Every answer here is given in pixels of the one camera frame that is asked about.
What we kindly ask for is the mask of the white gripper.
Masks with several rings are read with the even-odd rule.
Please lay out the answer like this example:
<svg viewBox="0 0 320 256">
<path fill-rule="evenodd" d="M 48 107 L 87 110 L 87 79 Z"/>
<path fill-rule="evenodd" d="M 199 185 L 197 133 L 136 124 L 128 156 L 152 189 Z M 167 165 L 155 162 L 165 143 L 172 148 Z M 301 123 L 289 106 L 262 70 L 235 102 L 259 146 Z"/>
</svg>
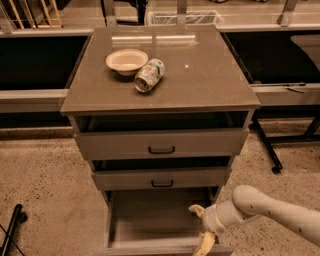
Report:
<svg viewBox="0 0 320 256">
<path fill-rule="evenodd" d="M 195 213 L 200 219 L 202 219 L 205 230 L 209 231 L 199 235 L 199 244 L 195 249 L 193 256 L 206 256 L 215 243 L 215 234 L 223 234 L 226 230 L 226 226 L 218 216 L 218 208 L 216 204 L 213 204 L 206 209 L 200 205 L 194 204 L 191 205 L 188 210 Z"/>
</svg>

